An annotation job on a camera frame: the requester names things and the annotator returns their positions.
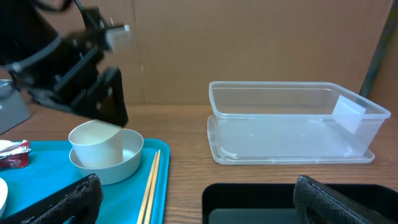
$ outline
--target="chopsticks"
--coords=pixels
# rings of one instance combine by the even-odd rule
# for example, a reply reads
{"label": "chopsticks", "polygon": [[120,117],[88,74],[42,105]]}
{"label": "chopsticks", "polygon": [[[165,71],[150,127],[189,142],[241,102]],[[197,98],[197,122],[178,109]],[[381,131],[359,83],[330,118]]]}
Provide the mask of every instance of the chopsticks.
{"label": "chopsticks", "polygon": [[160,150],[155,153],[154,161],[152,162],[152,167],[150,168],[147,187],[145,188],[144,198],[142,199],[141,209],[139,210],[137,224],[142,224],[142,221],[144,221],[144,215],[144,223],[149,224],[150,222],[150,215],[152,214],[152,206],[154,204],[157,173],[159,171],[159,161]]}

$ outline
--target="clear plastic container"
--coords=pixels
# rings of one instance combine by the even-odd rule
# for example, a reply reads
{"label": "clear plastic container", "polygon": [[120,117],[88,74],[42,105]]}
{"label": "clear plastic container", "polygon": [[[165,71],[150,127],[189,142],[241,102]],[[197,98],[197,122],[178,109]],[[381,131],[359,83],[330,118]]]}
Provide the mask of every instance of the clear plastic container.
{"label": "clear plastic container", "polygon": [[364,163],[391,113],[333,83],[212,82],[208,138],[220,164]]}

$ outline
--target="blue tray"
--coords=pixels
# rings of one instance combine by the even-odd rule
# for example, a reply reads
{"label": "blue tray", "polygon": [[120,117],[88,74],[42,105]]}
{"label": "blue tray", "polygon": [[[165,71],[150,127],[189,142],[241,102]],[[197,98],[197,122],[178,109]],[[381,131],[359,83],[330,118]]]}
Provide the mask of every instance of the blue tray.
{"label": "blue tray", "polygon": [[[32,141],[29,166],[0,171],[9,189],[8,217],[82,178],[69,161],[68,141]],[[104,199],[96,223],[136,223],[150,167],[160,149],[159,174],[150,223],[163,222],[169,174],[170,148],[161,140],[145,139],[138,170],[128,179],[103,186]]]}

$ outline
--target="wooden tabletop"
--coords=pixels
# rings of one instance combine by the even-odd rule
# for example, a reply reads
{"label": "wooden tabletop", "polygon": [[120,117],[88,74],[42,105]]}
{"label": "wooden tabletop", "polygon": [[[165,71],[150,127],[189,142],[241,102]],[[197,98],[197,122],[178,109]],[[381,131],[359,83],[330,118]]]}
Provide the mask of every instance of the wooden tabletop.
{"label": "wooden tabletop", "polygon": [[[29,105],[31,119],[2,134],[8,140],[68,139],[85,118]],[[126,128],[170,146],[165,223],[201,223],[201,193],[217,182],[295,183],[306,174],[324,183],[380,184],[398,191],[398,119],[389,118],[371,144],[370,164],[227,166],[211,157],[206,125],[210,106],[127,106]]]}

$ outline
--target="white bowl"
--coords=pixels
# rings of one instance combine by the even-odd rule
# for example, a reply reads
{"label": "white bowl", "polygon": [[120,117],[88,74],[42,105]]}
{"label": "white bowl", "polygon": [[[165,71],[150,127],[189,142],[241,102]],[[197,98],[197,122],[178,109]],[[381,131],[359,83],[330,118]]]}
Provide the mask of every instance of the white bowl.
{"label": "white bowl", "polygon": [[84,167],[73,149],[70,150],[70,162],[79,168],[83,176],[98,174],[102,185],[115,184],[131,176],[139,167],[144,138],[136,131],[123,129],[123,162],[104,168]]}
{"label": "white bowl", "polygon": [[8,187],[6,182],[0,178],[0,218],[6,208]]}

